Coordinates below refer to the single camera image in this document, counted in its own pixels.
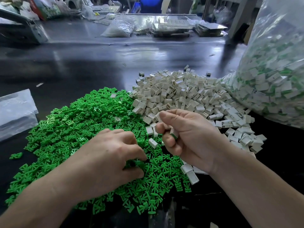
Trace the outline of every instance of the black table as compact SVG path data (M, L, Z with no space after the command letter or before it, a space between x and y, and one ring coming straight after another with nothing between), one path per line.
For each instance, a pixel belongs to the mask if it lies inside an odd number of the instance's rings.
M67 22L59 22L61 29ZM0 56L0 96L29 88L38 108L39 120L54 108L70 105L91 90L116 87L118 90L132 89L138 72L150 74L156 70L181 70L187 64L199 75L211 71L212 77L222 77L229 70L236 69L244 53L245 45L226 43L225 38L198 38L126 40L117 38L107 43L90 41L90 27L94 23L77 22L86 32L80 32L81 42L57 41L35 47L2 47ZM57 31L46 24L45 29L52 37L59 37ZM264 134L268 140L257 159L278 173L300 192L303 185L303 152L297 147L296 138L304 135L303 130L280 125L254 113L252 129ZM36 161L35 155L25 151L19 160L9 160L12 153L23 151L27 144L27 131L0 143L0 213L6 206L6 190L18 168L24 163ZM72 211L63 227L186 227L188 224L209 227L214 222L220 227L248 223L233 205L222 189L208 175L199 176L200 182L192 187L192 193L172 191L164 199L163 208L155 217L148 214L129 214L120 198L106 204L106 211L92 216L91 210Z

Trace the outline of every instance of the skin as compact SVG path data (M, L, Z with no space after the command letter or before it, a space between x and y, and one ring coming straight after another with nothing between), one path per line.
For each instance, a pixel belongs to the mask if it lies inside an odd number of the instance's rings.
M160 113L167 150L209 173L253 228L302 227L304 196L246 151L231 144L201 115ZM179 131L175 140L172 126ZM143 177L127 160L145 161L132 132L105 129L44 177L30 184L0 217L0 227L59 227L71 208Z

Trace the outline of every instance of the person's right hand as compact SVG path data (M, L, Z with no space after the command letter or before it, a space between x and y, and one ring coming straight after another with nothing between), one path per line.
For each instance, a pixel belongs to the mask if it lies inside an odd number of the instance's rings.
M173 109L161 111L159 116L163 123L156 125L156 132L163 134L167 150L207 173L214 171L215 159L231 147L231 143L198 113ZM168 125L179 131L177 140L170 135Z

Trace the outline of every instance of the pile of green pieces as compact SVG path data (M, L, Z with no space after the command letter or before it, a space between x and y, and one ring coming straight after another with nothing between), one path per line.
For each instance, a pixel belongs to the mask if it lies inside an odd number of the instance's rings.
M162 197L173 186L177 191L191 192L189 180L180 170L180 158L162 153L161 136L154 138L159 144L156 149L148 144L147 124L140 115L132 113L133 100L125 90L117 92L115 88L104 88L93 90L71 103L70 107L54 109L47 120L40 121L29 132L30 135L26 138L29 142L24 149L33 152L38 159L31 165L24 164L20 167L20 172L14 176L15 180L7 191L12 195L6 203L13 203L31 182L60 165L105 128L124 129L135 134L138 145L143 148L148 159L146 162L128 161L127 167L139 166L144 170L145 176L104 196L79 203L78 209L85 210L91 203L93 214L104 211L104 202L112 202L113 195L117 194L129 212L137 207L139 214L145 210L149 214L155 214Z

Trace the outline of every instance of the work surface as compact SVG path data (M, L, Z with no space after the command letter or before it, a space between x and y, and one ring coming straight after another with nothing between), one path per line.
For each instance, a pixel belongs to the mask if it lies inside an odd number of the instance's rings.
M236 69L245 45L227 45L224 38L199 40L158 40L153 42L67 43L57 42L32 48L0 48L0 96L29 88L38 108L39 120L54 108L71 102L103 87L131 90L138 72L150 74L157 70L183 69L187 64L198 74L211 71L222 77ZM303 152L298 138L302 130L270 122L255 114L252 129L268 140L257 154L262 161L296 189L303 190ZM6 208L5 194L12 177L24 163L36 161L25 151L20 160L9 160L12 153L23 151L27 132L0 143L0 212ZM136 211L129 214L119 198L106 205L106 211L92 217L91 210L73 211L64 227L220 227L238 224L248 227L241 213L210 176L199 176L192 193L172 192L164 199L164 210L149 218Z

